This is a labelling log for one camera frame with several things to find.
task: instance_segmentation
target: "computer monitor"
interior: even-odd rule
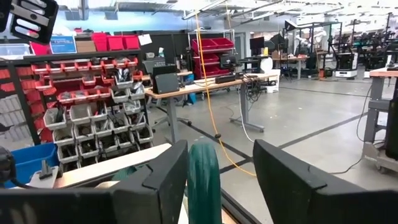
[[[250,49],[261,49],[264,48],[264,37],[257,37],[250,39]]]

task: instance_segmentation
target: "cardboard box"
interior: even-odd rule
[[[78,53],[96,52],[95,44],[92,40],[76,41],[76,48]]]

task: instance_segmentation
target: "shelving unit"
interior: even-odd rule
[[[229,70],[223,69],[220,66],[220,56],[225,53],[234,54],[235,46],[234,46],[234,30],[205,30],[200,29],[201,33],[204,34],[223,34],[223,37],[217,38],[202,38],[202,54],[203,61],[206,67],[206,76],[208,78],[218,77],[222,75],[228,75]],[[196,39],[190,38],[190,35],[195,34]],[[200,58],[200,47],[198,42],[198,30],[194,30],[188,33],[188,42],[190,44],[190,48],[193,50],[193,61],[194,67],[193,73],[195,74],[195,79],[204,78],[202,62]]]
[[[34,143],[53,141],[72,170],[151,147],[140,57],[139,50],[29,56],[0,62],[0,71]],[[129,81],[118,82],[118,68],[129,69]]]

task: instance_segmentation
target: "wheel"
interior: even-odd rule
[[[389,172],[389,169],[388,169],[388,168],[385,168],[385,167],[383,167],[383,166],[380,166],[379,164],[376,164],[376,169],[377,169],[377,171],[379,171],[379,173],[381,173],[381,174],[386,174],[386,173]]]

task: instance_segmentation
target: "blue sign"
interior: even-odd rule
[[[53,54],[77,53],[74,36],[52,36],[50,47]]]

